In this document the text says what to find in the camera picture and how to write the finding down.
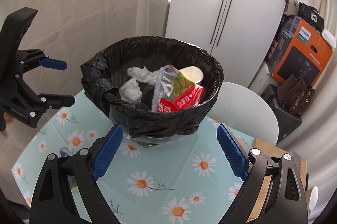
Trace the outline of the person left hand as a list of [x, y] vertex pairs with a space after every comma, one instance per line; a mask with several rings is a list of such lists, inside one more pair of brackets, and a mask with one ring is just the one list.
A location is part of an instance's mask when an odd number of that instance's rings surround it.
[[6, 112], [3, 114], [3, 118], [5, 120], [6, 125], [12, 123], [13, 120], [14, 120], [13, 116], [11, 116], [10, 114], [8, 114]]

